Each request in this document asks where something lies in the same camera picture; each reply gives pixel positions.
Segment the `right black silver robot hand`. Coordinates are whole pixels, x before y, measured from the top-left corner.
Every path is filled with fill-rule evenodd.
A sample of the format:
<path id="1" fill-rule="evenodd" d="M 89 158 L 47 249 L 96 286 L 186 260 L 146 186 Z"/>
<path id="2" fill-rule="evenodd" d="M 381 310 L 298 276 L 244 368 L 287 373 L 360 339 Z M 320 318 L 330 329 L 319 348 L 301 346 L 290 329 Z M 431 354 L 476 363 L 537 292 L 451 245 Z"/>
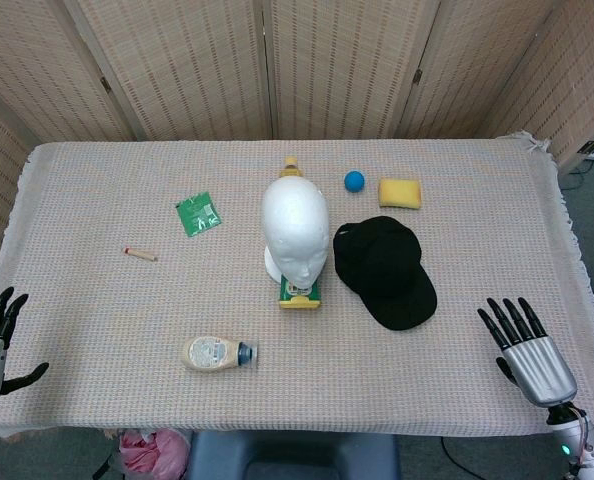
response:
<path id="1" fill-rule="evenodd" d="M 496 364 L 502 374 L 537 407 L 572 401 L 578 390 L 574 375 L 527 300 L 486 302 L 489 309 L 477 313 L 501 352 Z"/>

